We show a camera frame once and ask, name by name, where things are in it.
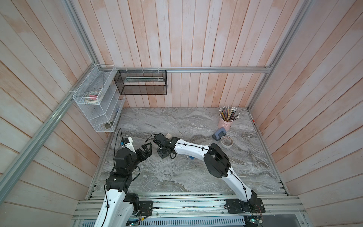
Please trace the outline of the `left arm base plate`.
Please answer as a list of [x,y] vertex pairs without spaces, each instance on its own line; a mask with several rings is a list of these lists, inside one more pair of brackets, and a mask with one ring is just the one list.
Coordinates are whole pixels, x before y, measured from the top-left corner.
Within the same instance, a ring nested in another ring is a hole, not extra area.
[[148,217],[153,212],[153,201],[123,201],[124,205],[131,206],[132,216]]

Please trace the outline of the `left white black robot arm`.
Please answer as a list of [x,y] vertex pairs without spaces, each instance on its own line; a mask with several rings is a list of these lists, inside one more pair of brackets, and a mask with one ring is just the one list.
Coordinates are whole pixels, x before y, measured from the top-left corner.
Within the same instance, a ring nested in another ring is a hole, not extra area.
[[95,222],[96,227],[127,227],[139,225],[148,217],[148,208],[140,206],[139,196],[128,193],[136,177],[132,176],[139,163],[152,155],[152,144],[147,143],[135,150],[129,142],[114,154],[114,167],[104,185],[104,201]]

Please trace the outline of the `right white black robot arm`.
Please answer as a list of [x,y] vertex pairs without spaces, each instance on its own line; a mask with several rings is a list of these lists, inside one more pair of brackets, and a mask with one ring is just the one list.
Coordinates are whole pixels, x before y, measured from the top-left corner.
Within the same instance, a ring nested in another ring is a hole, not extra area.
[[177,155],[186,155],[204,161],[209,173],[222,179],[236,194],[237,198],[250,208],[258,204],[257,194],[250,189],[235,173],[227,154],[216,144],[198,145],[186,142],[180,138],[166,138],[159,133],[154,136],[153,142],[158,146],[161,158],[175,158]]

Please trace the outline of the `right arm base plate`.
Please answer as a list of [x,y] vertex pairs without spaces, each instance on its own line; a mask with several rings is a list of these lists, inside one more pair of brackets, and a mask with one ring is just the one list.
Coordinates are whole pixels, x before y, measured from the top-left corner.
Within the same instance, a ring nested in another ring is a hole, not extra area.
[[265,207],[262,199],[257,198],[252,202],[244,202],[239,199],[227,199],[224,208],[228,210],[229,214],[242,214],[242,213],[265,213]]

